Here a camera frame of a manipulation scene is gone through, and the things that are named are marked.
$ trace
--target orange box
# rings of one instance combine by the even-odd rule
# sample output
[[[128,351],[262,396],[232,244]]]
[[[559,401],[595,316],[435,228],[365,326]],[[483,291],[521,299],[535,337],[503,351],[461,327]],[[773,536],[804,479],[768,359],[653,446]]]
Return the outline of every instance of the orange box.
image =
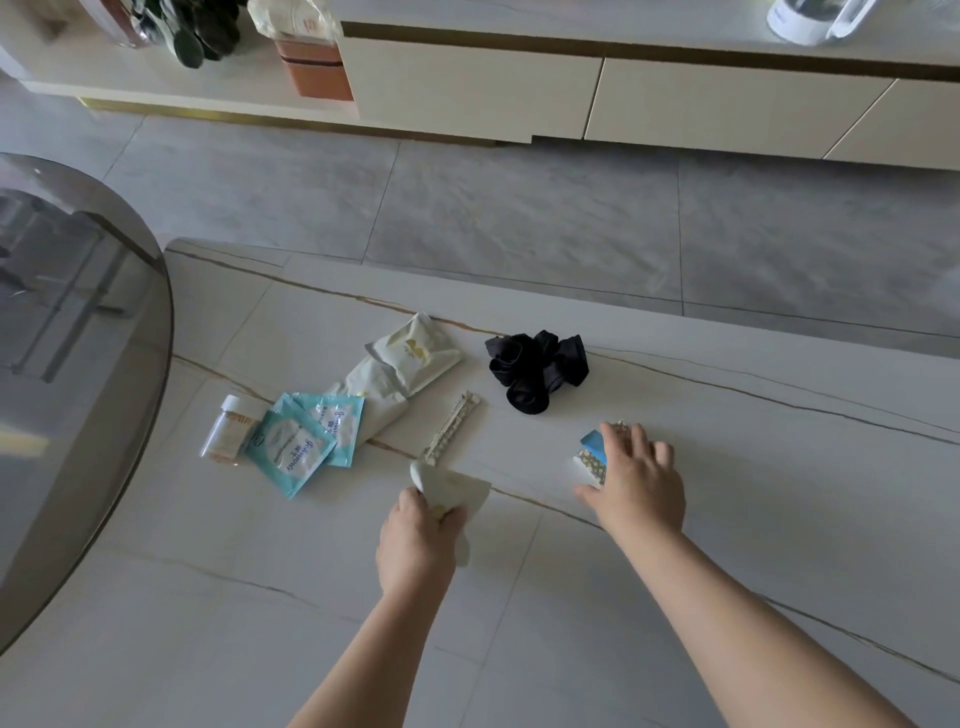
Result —
[[[335,45],[277,40],[276,49],[300,96],[353,101],[350,82]]]

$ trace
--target forearm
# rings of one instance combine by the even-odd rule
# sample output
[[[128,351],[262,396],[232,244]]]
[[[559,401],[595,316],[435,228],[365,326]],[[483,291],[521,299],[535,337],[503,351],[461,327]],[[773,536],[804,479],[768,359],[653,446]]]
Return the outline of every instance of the forearm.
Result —
[[[384,596],[288,728],[400,728],[445,589]]]
[[[901,728],[912,723],[686,537],[617,539],[731,728]]]

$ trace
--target glass kettle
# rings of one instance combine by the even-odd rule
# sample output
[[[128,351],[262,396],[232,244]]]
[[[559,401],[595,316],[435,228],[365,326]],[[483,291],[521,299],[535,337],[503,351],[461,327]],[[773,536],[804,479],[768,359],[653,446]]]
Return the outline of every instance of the glass kettle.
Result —
[[[777,0],[767,13],[770,30],[799,45],[849,36],[876,0]]]

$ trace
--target small clear bottle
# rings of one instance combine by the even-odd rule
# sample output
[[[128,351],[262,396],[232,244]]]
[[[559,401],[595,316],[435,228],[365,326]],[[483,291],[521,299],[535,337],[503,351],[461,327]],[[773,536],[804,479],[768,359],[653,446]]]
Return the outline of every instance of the small clear bottle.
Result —
[[[206,436],[200,456],[224,465],[237,465],[240,453],[268,408],[268,404],[249,397],[229,395],[220,405],[220,416]]]

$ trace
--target cabinet drawer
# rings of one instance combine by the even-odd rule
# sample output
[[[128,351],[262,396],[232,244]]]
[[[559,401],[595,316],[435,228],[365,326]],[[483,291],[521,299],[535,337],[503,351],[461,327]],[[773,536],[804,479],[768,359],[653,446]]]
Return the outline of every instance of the cabinet drawer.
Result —
[[[896,81],[827,158],[960,169],[960,85]]]
[[[341,38],[361,119],[418,132],[579,139],[601,59]]]
[[[821,158],[891,83],[607,59],[587,139]]]

